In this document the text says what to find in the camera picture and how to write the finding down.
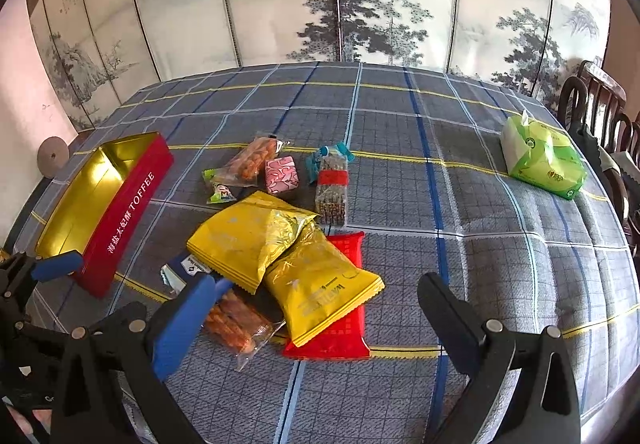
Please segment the clear orange snack bag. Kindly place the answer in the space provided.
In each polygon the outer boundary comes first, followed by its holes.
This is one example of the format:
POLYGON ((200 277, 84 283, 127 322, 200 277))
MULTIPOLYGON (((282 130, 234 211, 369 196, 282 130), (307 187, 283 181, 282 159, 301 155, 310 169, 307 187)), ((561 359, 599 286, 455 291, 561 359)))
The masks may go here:
POLYGON ((205 331, 233 356, 240 372, 285 327, 282 309, 264 287, 250 294, 234 286, 213 306, 205 331))

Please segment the yellow snack bag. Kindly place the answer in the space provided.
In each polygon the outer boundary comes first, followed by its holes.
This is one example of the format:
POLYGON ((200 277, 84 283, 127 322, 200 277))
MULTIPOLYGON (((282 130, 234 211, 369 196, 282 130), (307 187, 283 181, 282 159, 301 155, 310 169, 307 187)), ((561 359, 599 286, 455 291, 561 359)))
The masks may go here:
POLYGON ((314 224, 269 266, 264 284, 298 348, 385 288, 380 276, 352 264, 314 224))
POLYGON ((316 216, 256 191, 204 222, 186 241, 186 248, 218 274, 254 294, 267 268, 316 216))

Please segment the red snack packet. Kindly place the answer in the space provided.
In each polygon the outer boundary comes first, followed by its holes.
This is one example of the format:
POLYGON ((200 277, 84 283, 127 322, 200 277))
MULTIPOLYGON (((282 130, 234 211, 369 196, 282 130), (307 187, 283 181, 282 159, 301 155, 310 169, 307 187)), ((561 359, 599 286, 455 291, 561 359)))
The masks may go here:
MULTIPOLYGON (((328 240, 352 264, 361 267, 363 238, 364 234, 360 231, 331 235, 328 240)), ((359 305, 304 346, 296 346, 288 341, 282 350, 282 355, 292 360, 366 360, 370 356, 370 349, 364 341, 365 332, 364 305, 359 305)))

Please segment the grey stick pack red band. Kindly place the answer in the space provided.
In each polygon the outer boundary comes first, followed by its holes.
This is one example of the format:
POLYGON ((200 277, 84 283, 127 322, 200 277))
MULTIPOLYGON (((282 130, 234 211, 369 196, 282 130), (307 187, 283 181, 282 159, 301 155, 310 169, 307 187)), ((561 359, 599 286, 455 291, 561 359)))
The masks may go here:
POLYGON ((337 148, 320 157, 314 205, 322 224, 344 226, 349 185, 348 159, 337 148))

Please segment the blue soda cracker pack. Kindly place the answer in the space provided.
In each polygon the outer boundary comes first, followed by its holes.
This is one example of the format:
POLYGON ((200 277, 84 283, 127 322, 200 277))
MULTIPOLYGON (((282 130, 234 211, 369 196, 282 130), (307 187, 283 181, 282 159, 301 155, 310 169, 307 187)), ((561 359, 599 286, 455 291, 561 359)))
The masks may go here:
POLYGON ((211 271, 189 251, 183 251, 160 268, 160 278, 175 297, 196 274, 209 274, 211 271))

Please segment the clear bag orange snacks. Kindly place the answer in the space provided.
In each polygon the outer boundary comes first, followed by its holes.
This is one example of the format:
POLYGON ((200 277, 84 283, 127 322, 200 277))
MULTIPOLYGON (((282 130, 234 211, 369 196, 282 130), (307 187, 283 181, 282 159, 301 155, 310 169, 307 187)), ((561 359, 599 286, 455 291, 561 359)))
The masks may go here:
POLYGON ((231 187, 254 187, 266 163, 276 159, 287 144, 276 134, 258 135, 226 165, 215 170, 213 181, 231 187))

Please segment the red gold toffee tin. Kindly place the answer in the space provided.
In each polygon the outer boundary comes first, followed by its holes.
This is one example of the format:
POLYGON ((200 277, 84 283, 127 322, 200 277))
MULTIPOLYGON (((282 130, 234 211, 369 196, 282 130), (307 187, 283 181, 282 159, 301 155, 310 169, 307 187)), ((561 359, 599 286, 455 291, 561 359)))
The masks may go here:
POLYGON ((73 279, 93 297, 104 297, 173 163, 165 138, 157 132, 118 138, 94 149, 47 220, 35 253, 47 259, 77 251, 82 265, 73 271, 73 279))

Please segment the round stone disc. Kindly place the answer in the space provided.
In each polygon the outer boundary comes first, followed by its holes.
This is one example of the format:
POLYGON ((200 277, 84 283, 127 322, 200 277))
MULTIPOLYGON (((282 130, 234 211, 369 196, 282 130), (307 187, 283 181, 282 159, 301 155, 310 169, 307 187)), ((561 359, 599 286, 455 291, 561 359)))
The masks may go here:
POLYGON ((45 139, 37 151, 37 167, 45 178, 53 178, 70 159, 68 144, 58 136, 45 139))

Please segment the green long candy wrapper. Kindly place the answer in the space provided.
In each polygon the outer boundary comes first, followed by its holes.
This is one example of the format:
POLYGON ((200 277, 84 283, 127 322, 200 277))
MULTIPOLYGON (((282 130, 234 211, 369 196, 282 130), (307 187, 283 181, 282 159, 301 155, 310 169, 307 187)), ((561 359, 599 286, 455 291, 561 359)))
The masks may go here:
POLYGON ((228 186, 215 181, 215 170, 207 169, 202 172, 203 181, 208 189, 207 204, 228 204, 236 201, 228 186))

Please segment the plaid blue grey tablecloth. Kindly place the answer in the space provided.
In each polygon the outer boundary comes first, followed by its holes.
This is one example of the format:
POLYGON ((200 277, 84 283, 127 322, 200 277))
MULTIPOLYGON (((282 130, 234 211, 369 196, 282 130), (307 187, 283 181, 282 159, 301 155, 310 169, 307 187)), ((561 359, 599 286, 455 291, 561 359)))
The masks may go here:
POLYGON ((90 151, 162 134, 174 163, 144 212, 110 291, 70 280, 37 294, 54 328, 72 329, 167 294, 160 268, 213 214, 202 173, 258 133, 296 161, 344 141, 346 231, 363 233, 363 265, 384 280, 366 306, 370 360, 296 362, 277 346, 243 370, 199 336, 168 388, 212 443, 417 443, 434 432, 465 380, 439 347, 416 296, 436 271, 484 318, 509 329, 557 326, 580 411, 600 414, 639 366, 639 289, 620 223, 597 178, 575 199, 506 173, 500 133, 520 113, 552 124, 537 101, 487 83, 370 64, 231 68, 146 83, 112 112, 32 204, 14 247, 32 251, 90 151))

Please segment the pink patterned small packet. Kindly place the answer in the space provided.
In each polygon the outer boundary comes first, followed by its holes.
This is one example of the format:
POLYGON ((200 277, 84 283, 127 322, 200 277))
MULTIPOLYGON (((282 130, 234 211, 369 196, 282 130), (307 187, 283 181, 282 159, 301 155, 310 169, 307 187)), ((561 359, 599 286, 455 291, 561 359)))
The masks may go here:
POLYGON ((265 163, 265 183, 268 193, 278 195, 294 190, 299 185, 295 161, 291 156, 276 158, 265 163))

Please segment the teal small wrapper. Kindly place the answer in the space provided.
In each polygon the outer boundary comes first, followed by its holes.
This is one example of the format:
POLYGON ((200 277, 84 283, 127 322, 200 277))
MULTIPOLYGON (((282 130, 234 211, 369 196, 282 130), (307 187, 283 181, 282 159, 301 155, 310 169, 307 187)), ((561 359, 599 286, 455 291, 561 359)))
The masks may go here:
POLYGON ((340 156, 347 162, 352 162, 355 160, 354 154, 348 149, 343 141, 339 141, 338 143, 331 146, 322 146, 318 148, 305 159, 308 182, 310 182, 311 184, 317 182, 317 178, 320 172, 321 159, 326 156, 340 156))

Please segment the green tissue pack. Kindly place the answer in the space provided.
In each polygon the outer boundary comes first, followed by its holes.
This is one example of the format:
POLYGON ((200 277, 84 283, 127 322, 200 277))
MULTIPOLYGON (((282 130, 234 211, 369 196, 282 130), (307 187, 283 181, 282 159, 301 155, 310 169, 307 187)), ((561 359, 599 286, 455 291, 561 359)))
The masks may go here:
POLYGON ((504 123, 500 143, 508 174, 573 200, 587 177, 570 138, 524 111, 504 123))

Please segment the painted folding screen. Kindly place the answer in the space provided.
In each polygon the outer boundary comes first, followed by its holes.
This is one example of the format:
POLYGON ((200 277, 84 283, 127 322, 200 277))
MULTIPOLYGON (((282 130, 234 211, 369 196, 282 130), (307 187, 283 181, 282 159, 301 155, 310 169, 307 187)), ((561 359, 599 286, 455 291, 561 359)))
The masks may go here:
POLYGON ((77 130, 138 89, 237 66, 415 66, 551 102, 600 61, 611 0, 26 0, 44 70, 77 130))

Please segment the dark wooden chair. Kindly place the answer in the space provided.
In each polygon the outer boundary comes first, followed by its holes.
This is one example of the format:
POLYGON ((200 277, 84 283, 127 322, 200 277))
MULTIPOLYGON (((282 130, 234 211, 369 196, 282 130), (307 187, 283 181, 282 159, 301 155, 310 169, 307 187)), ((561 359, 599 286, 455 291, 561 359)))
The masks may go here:
POLYGON ((639 262, 639 123, 626 115, 626 92, 592 61, 563 83, 561 125, 597 174, 639 262))

